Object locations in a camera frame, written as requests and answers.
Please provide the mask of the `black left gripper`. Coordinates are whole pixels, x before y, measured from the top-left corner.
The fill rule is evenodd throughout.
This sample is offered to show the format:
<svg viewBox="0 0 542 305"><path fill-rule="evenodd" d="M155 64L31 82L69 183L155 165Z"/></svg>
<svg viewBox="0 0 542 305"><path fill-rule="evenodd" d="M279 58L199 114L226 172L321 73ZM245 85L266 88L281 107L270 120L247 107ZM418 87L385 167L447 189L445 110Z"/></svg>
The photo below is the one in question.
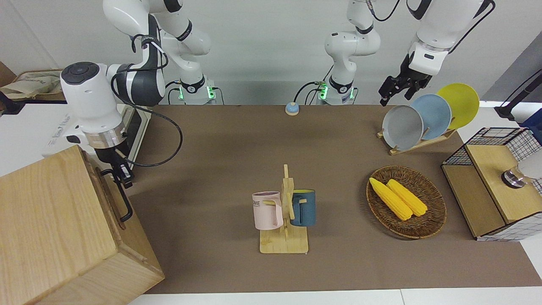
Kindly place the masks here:
<svg viewBox="0 0 542 305"><path fill-rule="evenodd" d="M400 72L397 77L388 76L383 83L383 87L379 89L381 95L381 106L387 106L389 99L393 96L393 92L401 92L403 89L408 89L405 93L405 99L410 100L420 89L426 88L432 75L415 71L409 67L409 64L414 58L414 53L405 56L401 63Z"/></svg>

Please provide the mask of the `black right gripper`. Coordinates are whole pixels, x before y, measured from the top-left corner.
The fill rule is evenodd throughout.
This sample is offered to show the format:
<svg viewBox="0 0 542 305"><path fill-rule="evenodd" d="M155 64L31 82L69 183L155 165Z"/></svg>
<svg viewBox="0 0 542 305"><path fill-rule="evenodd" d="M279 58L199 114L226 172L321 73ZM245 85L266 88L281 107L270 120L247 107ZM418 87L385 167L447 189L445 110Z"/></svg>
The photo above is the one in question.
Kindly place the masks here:
<svg viewBox="0 0 542 305"><path fill-rule="evenodd" d="M116 149L125 156L128 156L130 153L130 147L127 143L121 143L105 149L94 148L98 159L105 164L110 164L113 179L121 181L124 189L129 189L133 186L133 172L124 158L116 153Z"/></svg>

